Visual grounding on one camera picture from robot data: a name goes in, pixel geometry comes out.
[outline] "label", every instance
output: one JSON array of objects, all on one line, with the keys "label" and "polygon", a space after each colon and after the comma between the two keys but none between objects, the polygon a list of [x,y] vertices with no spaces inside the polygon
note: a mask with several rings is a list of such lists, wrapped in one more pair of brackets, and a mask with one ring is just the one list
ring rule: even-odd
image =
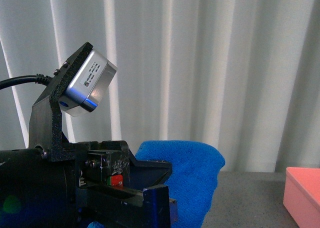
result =
[{"label": "label", "polygon": [[88,88],[91,88],[99,78],[99,74],[101,73],[101,66],[96,62],[92,62],[89,69],[84,74],[81,83]]}]

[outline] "pink box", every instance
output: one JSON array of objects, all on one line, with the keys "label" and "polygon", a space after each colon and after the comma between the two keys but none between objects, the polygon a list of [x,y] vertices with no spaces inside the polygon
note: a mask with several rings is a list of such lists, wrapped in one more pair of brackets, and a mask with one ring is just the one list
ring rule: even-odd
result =
[{"label": "pink box", "polygon": [[320,228],[320,168],[288,167],[283,204],[300,228]]}]

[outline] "curtain fold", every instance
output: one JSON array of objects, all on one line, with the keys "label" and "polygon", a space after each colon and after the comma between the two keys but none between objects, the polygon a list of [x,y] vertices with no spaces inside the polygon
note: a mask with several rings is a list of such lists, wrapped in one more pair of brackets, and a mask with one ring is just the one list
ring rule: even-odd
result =
[{"label": "curtain fold", "polygon": [[[84,42],[118,67],[71,142],[193,140],[228,171],[320,166],[320,0],[0,0],[0,78],[51,75]],[[1,90],[0,149],[44,88]]]}]

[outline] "red component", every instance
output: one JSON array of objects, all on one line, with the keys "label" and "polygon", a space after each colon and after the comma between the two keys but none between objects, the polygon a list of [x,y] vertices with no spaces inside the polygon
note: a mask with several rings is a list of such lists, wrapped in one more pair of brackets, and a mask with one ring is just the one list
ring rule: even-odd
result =
[{"label": "red component", "polygon": [[110,185],[113,187],[114,186],[120,186],[120,187],[124,186],[124,181],[123,181],[123,177],[121,174],[111,176],[110,180],[111,180]]}]

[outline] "robotic arm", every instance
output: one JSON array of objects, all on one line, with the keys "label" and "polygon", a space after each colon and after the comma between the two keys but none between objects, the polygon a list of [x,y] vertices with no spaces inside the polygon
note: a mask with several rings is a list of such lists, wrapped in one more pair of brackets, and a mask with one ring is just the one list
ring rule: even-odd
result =
[{"label": "robotic arm", "polygon": [[62,111],[92,112],[117,68],[85,43],[32,106],[29,148],[0,151],[0,227],[76,228],[91,219],[114,228],[169,228],[177,202],[164,161],[139,161],[125,141],[70,143]]}]

